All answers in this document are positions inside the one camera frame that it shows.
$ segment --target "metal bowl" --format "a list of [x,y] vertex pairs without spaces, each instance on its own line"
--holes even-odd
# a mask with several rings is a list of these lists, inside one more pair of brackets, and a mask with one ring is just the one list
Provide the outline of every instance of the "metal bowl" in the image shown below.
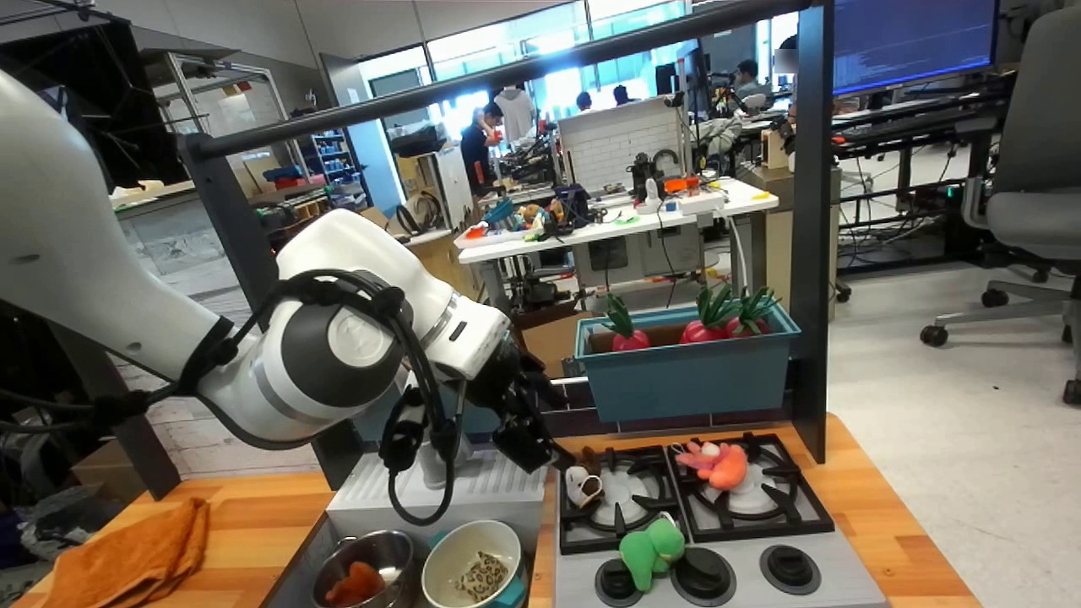
[[323,594],[348,576],[351,562],[369,562],[381,577],[381,593],[357,602],[355,608],[406,608],[416,602],[416,577],[422,565],[416,543],[399,531],[374,531],[364,539],[345,539],[317,568],[310,587],[315,606],[323,606]]

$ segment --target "bowl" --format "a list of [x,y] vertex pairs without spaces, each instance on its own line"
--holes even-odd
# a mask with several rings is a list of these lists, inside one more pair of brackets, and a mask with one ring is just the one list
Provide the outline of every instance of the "bowl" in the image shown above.
[[[516,577],[520,539],[505,520],[474,520],[451,531],[428,553],[420,585],[431,608],[490,606]],[[497,576],[469,594],[469,576]]]
[[420,568],[416,543],[399,531],[372,531],[364,539],[345,539],[333,549],[333,553],[317,568],[317,577],[310,587],[315,606],[329,606],[323,602],[329,593],[341,577],[348,577],[348,568],[355,562],[364,562],[369,568],[374,568],[374,576],[381,577],[381,593],[364,602],[351,602],[348,608],[399,608],[416,602],[416,568]]

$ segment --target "office chair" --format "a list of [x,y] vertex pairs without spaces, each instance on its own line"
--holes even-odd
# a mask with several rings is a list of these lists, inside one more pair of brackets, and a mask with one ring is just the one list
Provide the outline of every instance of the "office chair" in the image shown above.
[[1064,64],[1078,56],[1078,40],[1081,7],[1055,10],[1033,24],[1016,67],[993,194],[984,210],[981,187],[973,187],[966,201],[966,225],[991,229],[1002,246],[1074,275],[1072,296],[991,281],[984,307],[943,315],[922,328],[922,342],[939,347],[949,342],[949,325],[1064,312],[1064,342],[1074,342],[1078,359],[1078,375],[1060,395],[1066,405],[1081,405],[1081,73]]

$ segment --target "computer monitor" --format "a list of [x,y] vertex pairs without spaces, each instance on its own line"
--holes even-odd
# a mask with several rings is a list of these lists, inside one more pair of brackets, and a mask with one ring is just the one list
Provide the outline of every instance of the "computer monitor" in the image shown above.
[[838,0],[835,95],[871,95],[993,64],[998,0]]

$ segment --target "white bowl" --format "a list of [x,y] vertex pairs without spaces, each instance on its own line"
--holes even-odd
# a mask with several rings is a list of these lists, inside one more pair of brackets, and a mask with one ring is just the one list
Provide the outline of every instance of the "white bowl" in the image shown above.
[[[480,602],[474,602],[461,583],[469,576],[474,562],[488,552],[497,559],[507,576],[505,583]],[[520,568],[520,539],[505,520],[474,520],[451,531],[428,553],[420,585],[431,608],[465,608],[465,606],[490,606],[505,594],[505,587],[516,577]]]

